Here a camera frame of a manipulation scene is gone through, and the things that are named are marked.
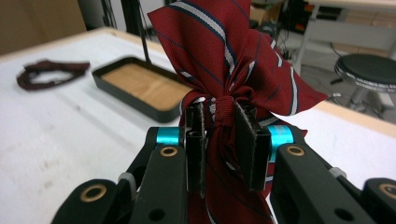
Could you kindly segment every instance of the stool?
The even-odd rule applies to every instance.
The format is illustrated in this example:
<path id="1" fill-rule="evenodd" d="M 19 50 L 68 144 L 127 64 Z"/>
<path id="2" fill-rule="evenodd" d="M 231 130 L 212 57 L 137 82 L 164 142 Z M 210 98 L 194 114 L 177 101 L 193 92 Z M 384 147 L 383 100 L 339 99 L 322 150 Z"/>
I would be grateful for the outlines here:
<path id="1" fill-rule="evenodd" d="M 364 105 L 363 99 L 369 91 L 396 92 L 396 61 L 392 59 L 349 54 L 338 59 L 334 71 L 357 87 L 347 105 L 351 109 L 358 110 L 359 105 Z"/>

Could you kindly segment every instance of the floor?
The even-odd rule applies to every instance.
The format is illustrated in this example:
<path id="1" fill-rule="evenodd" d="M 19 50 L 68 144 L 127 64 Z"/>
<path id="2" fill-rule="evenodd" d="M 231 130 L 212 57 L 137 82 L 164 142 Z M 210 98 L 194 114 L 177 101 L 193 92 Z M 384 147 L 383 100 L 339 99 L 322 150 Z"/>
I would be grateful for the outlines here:
<path id="1" fill-rule="evenodd" d="M 302 35 L 281 31 L 277 44 L 281 50 L 287 49 L 293 59 L 297 56 L 302 38 Z M 300 75 L 306 83 L 317 91 L 322 91 L 329 95 L 340 93 L 342 97 L 334 97 L 333 99 L 341 105 L 346 105 L 355 90 L 354 86 L 345 81 L 331 84 L 333 80 L 338 78 L 333 71 L 335 62 L 339 57 L 338 54 L 343 55 L 346 53 L 334 51 L 331 43 L 311 41 L 304 54 Z M 390 94 L 389 97 L 396 106 L 396 94 Z M 382 117 L 383 120 L 396 124 L 396 108 L 382 106 L 380 102 L 378 94 L 370 92 L 365 99 L 365 103 L 367 103 L 366 109 L 362 113 L 375 118 Z"/>

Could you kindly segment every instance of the necktie fabric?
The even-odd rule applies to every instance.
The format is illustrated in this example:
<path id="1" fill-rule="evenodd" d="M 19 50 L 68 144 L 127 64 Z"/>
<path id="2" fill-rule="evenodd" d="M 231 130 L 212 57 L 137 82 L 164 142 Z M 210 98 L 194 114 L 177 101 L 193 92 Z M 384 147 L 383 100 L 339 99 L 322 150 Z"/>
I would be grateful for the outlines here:
<path id="1" fill-rule="evenodd" d="M 18 85 L 26 91 L 36 91 L 62 85 L 85 75 L 90 63 L 56 63 L 48 60 L 24 66 L 25 71 L 17 77 Z M 52 80 L 50 82 L 34 83 L 33 79 L 41 73 L 51 71 L 64 71 L 71 74 L 70 78 Z"/>
<path id="2" fill-rule="evenodd" d="M 177 75 L 193 88 L 181 102 L 180 126 L 189 105 L 205 106 L 205 197 L 189 194 L 189 223 L 273 223 L 265 198 L 274 165 L 265 190 L 248 192 L 235 155 L 235 102 L 255 106 L 266 126 L 285 124 L 274 114 L 291 116 L 327 97 L 299 78 L 275 40 L 249 29 L 249 11 L 246 0 L 190 0 L 148 14 Z"/>

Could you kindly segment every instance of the black cable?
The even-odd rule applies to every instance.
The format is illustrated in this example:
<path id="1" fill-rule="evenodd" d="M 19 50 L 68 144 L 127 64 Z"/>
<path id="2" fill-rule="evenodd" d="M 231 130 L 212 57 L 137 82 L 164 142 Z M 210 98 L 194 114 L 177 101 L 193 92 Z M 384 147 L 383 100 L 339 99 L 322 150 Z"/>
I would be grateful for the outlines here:
<path id="1" fill-rule="evenodd" d="M 148 51 L 148 47 L 147 47 L 146 38 L 144 35 L 142 17 L 140 15 L 140 9 L 141 9 L 140 1 L 136 0 L 135 2 L 131 2 L 131 3 L 132 3 L 132 9 L 135 14 L 134 19 L 137 21 L 138 31 L 140 34 L 140 38 L 142 39 L 142 45 L 143 45 L 143 51 L 145 52 L 146 63 L 147 63 L 147 65 L 150 65 L 151 60 L 149 59 L 149 51 Z"/>
<path id="2" fill-rule="evenodd" d="M 110 17 L 111 17 L 111 25 L 112 25 L 112 27 L 118 29 L 117 21 L 116 21 L 116 18 L 114 17 L 114 11 L 113 11 L 113 6 L 111 5 L 111 1 L 107 0 L 107 2 L 108 2 L 108 5 L 109 5 L 109 14 L 110 14 Z"/>
<path id="3" fill-rule="evenodd" d="M 145 23 L 145 28 L 146 28 L 146 29 L 145 29 L 145 31 L 146 31 L 146 35 L 148 36 L 149 40 L 151 40 L 151 41 L 152 41 L 152 39 L 151 39 L 151 35 L 149 34 L 148 24 L 146 23 L 145 13 L 143 12 L 142 5 L 140 5 L 140 1 L 138 1 L 138 3 L 139 3 L 140 12 L 142 13 L 142 16 L 143 16 L 143 21 L 144 21 L 144 23 Z"/>
<path id="4" fill-rule="evenodd" d="M 283 44 L 283 47 L 286 49 L 286 40 L 288 40 L 288 37 L 286 36 L 285 39 L 282 38 L 282 35 L 279 32 L 279 38 L 281 40 L 281 44 Z"/>
<path id="5" fill-rule="evenodd" d="M 109 25 L 109 21 L 108 21 L 108 16 L 107 16 L 107 5 L 106 5 L 106 0 L 102 0 L 102 9 L 103 9 L 103 23 L 105 24 L 105 26 Z"/>
<path id="6" fill-rule="evenodd" d="M 332 42 L 330 43 L 330 47 L 332 48 L 332 51 L 334 51 L 334 53 L 338 55 L 338 57 L 342 57 L 342 55 L 338 53 L 337 50 L 335 50 L 334 46 L 332 45 Z"/>

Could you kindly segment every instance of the white stripe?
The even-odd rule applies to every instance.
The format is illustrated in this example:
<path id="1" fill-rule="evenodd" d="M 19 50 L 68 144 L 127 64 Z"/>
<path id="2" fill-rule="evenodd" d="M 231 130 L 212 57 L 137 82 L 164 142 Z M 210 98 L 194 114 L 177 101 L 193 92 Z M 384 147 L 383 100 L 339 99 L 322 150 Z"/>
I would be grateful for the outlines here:
<path id="1" fill-rule="evenodd" d="M 173 4 L 173 6 L 181 7 L 183 9 L 189 11 L 190 13 L 194 14 L 195 16 L 200 18 L 202 21 L 204 21 L 206 24 L 208 24 L 210 27 L 212 27 L 212 29 L 215 30 L 221 36 L 222 41 L 224 43 L 224 57 L 227 60 L 228 64 L 230 65 L 230 71 L 229 71 L 229 76 L 230 76 L 233 73 L 233 70 L 235 69 L 235 64 L 233 62 L 233 57 L 231 56 L 231 53 L 228 50 L 227 45 L 226 45 L 226 35 L 225 35 L 224 30 L 215 21 L 210 19 L 208 16 L 206 16 L 205 13 L 203 13 L 196 7 L 192 7 L 192 6 L 190 6 L 186 3 L 183 3 L 183 2 L 175 2 Z"/>
<path id="2" fill-rule="evenodd" d="M 206 16 L 202 11 L 200 11 L 198 8 L 192 7 L 190 5 L 187 5 L 186 3 L 183 2 L 175 2 L 173 4 L 175 7 L 181 7 L 190 13 L 194 14 L 195 16 L 199 17 L 201 20 L 203 20 L 205 23 L 210 25 L 216 32 L 218 32 L 219 35 L 223 38 L 223 41 L 225 42 L 225 33 L 224 30 L 221 29 L 221 27 L 215 23 L 212 19 L 210 19 L 208 16 Z"/>
<path id="3" fill-rule="evenodd" d="M 211 101 L 212 101 L 212 105 L 209 106 L 209 111 L 212 114 L 212 120 L 214 122 L 216 119 L 216 104 L 215 104 L 216 98 L 212 97 Z"/>
<path id="4" fill-rule="evenodd" d="M 265 177 L 265 182 L 270 182 L 273 179 L 274 179 L 274 177 L 272 175 L 271 176 L 267 176 L 267 177 Z"/>
<path id="5" fill-rule="evenodd" d="M 229 162 L 226 161 L 225 164 L 228 166 L 228 168 L 230 168 L 230 170 L 236 170 L 235 167 L 233 167 Z"/>
<path id="6" fill-rule="evenodd" d="M 207 208 L 207 203 L 206 203 L 206 212 L 207 212 L 207 216 L 208 216 L 209 219 L 210 219 L 210 223 L 216 224 L 215 220 L 213 220 L 213 217 L 210 216 L 209 209 Z"/>
<path id="7" fill-rule="evenodd" d="M 229 76 L 233 73 L 233 70 L 235 69 L 235 64 L 233 64 L 233 57 L 231 56 L 230 51 L 228 50 L 227 46 L 224 46 L 224 57 L 227 60 L 227 62 L 230 64 L 230 71 L 229 71 Z"/>
<path id="8" fill-rule="evenodd" d="M 233 82 L 233 83 L 231 84 L 231 87 L 230 87 L 230 89 L 228 89 L 228 91 L 230 91 L 230 90 L 233 89 L 233 85 L 235 85 L 235 82 Z"/>
<path id="9" fill-rule="evenodd" d="M 247 82 L 248 79 L 250 78 L 251 71 L 253 71 L 253 67 L 254 67 L 255 64 L 256 64 L 256 62 L 251 62 L 248 65 L 247 78 L 245 79 L 245 82 Z"/>
<path id="10" fill-rule="evenodd" d="M 291 75 L 291 84 L 293 86 L 293 105 L 291 106 L 291 115 L 295 115 L 297 113 L 297 85 L 294 80 L 294 69 L 293 67 L 290 68 L 290 75 Z"/>
<path id="11" fill-rule="evenodd" d="M 283 63 L 282 57 L 280 57 L 278 53 L 276 53 L 276 56 L 277 56 L 277 67 L 281 67 Z"/>
<path id="12" fill-rule="evenodd" d="M 273 42 L 271 42 L 271 48 L 274 49 L 276 45 L 276 41 L 273 39 Z"/>
<path id="13" fill-rule="evenodd" d="M 180 72 L 181 75 L 183 75 L 184 77 L 190 79 L 190 77 L 193 77 L 192 75 L 190 75 L 188 72 Z"/>
<path id="14" fill-rule="evenodd" d="M 271 117 L 270 119 L 265 119 L 259 122 L 259 124 L 264 127 L 264 126 L 268 126 L 269 124 L 274 123 L 275 121 L 277 121 L 278 118 L 277 117 Z"/>
<path id="15" fill-rule="evenodd" d="M 178 105 L 178 113 L 181 115 L 183 112 L 182 112 L 182 108 L 181 108 L 181 104 L 183 103 L 183 101 L 181 101 L 180 102 L 180 104 Z"/>
<path id="16" fill-rule="evenodd" d="M 195 103 L 201 103 L 201 102 L 203 102 L 204 100 L 206 100 L 206 98 L 205 98 L 204 96 L 201 96 L 201 97 L 197 98 L 196 100 L 194 100 L 194 102 L 192 102 L 192 103 L 193 103 L 193 104 L 195 104 Z"/>

